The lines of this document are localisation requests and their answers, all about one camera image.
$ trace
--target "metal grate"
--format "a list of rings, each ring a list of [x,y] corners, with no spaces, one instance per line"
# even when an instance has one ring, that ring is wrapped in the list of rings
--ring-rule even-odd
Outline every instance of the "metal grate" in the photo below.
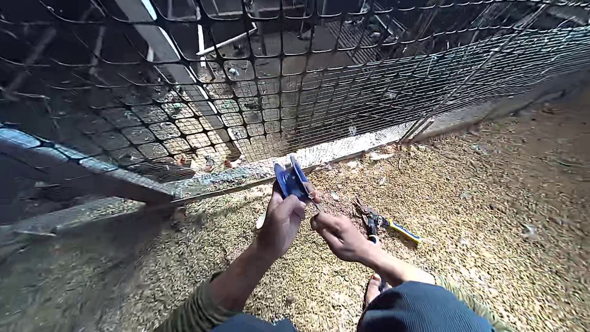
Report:
[[[410,137],[585,68],[589,18],[569,1],[4,4],[0,157],[49,182],[65,179],[44,162],[252,181],[275,157]]]

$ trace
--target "black netting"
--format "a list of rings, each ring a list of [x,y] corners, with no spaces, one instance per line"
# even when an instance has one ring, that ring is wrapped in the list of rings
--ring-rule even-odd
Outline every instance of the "black netting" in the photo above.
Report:
[[[24,0],[0,14],[0,130],[158,182],[244,182],[315,147],[309,165],[330,158],[321,144],[407,137],[590,64],[588,6],[566,1]]]

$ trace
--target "metal wire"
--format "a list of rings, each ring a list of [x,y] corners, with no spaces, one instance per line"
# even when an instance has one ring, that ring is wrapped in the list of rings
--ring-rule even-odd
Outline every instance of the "metal wire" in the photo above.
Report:
[[[31,1],[1,14],[5,128],[142,175],[154,162],[224,172],[396,125],[410,136],[590,65],[585,2]]]

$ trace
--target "forearm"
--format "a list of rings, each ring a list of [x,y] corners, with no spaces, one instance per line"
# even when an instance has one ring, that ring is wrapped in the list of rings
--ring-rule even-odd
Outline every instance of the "forearm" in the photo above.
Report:
[[[395,258],[377,246],[369,246],[362,256],[361,263],[377,272],[391,285],[406,281],[419,281],[434,284],[434,277],[428,272]]]
[[[276,257],[254,241],[224,272],[211,281],[211,301],[231,311],[241,311],[246,300]]]

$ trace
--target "wooden post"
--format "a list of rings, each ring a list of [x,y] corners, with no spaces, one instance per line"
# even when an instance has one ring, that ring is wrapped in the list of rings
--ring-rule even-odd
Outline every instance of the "wooden post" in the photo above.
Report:
[[[155,181],[16,129],[0,126],[0,155],[12,159],[14,167],[8,171],[22,177],[146,203],[173,199]]]

